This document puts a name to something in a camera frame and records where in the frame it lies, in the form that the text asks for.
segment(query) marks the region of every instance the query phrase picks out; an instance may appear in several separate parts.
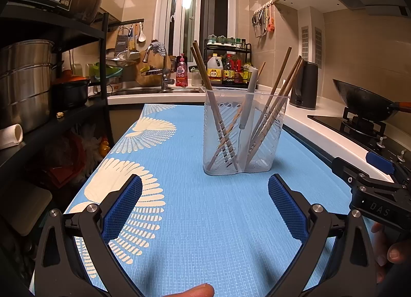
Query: air vent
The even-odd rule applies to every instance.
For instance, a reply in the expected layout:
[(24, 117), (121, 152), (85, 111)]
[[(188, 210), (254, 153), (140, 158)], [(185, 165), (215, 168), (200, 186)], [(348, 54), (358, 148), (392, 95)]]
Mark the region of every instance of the air vent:
[(315, 63), (320, 69), (323, 63), (323, 33), (315, 27)]
[(301, 28), (301, 57), (308, 61), (308, 26)]

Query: wok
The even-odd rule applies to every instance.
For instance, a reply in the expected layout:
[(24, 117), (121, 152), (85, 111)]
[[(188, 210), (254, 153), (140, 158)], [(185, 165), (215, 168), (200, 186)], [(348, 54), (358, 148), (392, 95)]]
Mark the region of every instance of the wok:
[(411, 102), (392, 102), (369, 90), (333, 79), (335, 88), (351, 112), (371, 121), (383, 121), (397, 111), (411, 113)]

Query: paper towel roll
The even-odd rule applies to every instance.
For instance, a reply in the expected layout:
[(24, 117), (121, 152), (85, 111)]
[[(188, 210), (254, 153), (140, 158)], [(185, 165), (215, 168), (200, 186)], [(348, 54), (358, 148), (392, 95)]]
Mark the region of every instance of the paper towel roll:
[(23, 140), (23, 130), (20, 124), (0, 130), (0, 150), (14, 145), (18, 145)]

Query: blue gripper pad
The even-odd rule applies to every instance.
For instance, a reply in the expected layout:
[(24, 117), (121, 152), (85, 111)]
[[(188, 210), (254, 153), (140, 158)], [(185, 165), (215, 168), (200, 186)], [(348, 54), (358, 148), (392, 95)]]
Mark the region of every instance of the blue gripper pad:
[(130, 216), (130, 213), (139, 200), (143, 192), (143, 184), (140, 177), (134, 175), (132, 178), (128, 179), (122, 189), (118, 191), (120, 192), (121, 190), (123, 190), (123, 192), (104, 216), (101, 236), (106, 244), (110, 240), (118, 237), (124, 224)]
[(375, 152), (368, 152), (365, 156), (365, 160), (375, 168), (379, 169), (381, 172), (392, 175), (394, 174), (393, 163), (383, 158), (382, 156), (376, 154)]
[(307, 217), (275, 175), (268, 180), (268, 193), (293, 238), (304, 244), (308, 239)]

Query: metal shelving rack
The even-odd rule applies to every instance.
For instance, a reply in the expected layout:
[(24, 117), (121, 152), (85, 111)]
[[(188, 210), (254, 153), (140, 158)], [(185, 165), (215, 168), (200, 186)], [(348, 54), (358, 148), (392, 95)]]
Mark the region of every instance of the metal shelving rack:
[(231, 45), (222, 45), (222, 44), (210, 44), (208, 43), (208, 39), (204, 40), (204, 55), (203, 59), (204, 62), (207, 62), (207, 54), (209, 51), (232, 51), (232, 52), (239, 52), (239, 53), (245, 53), (245, 60), (246, 62), (251, 62), (251, 55), (252, 55), (252, 49), (251, 49), (251, 43), (247, 43), (245, 45), (245, 49), (243, 48), (237, 48), (235, 46)]
[(62, 52), (99, 41), (101, 64), (101, 95), (92, 100), (90, 99), (80, 108), (66, 111), (61, 119), (51, 115), (49, 122), (24, 134), (23, 142), (18, 146), (1, 150), (0, 178), (4, 181), (9, 179), (15, 171), (21, 168), (46, 143), (97, 111), (102, 111), (103, 113), (108, 142), (113, 147), (114, 140), (107, 104), (105, 71), (108, 13), (103, 15), (101, 29), (96, 29), (55, 13), (9, 3), (0, 14), (0, 23), (3, 26), (11, 25), (13, 27), (13, 29), (6, 29), (4, 31), (0, 47), (23, 40), (46, 39), (54, 42), (53, 52), (56, 52), (57, 59), (61, 60)]

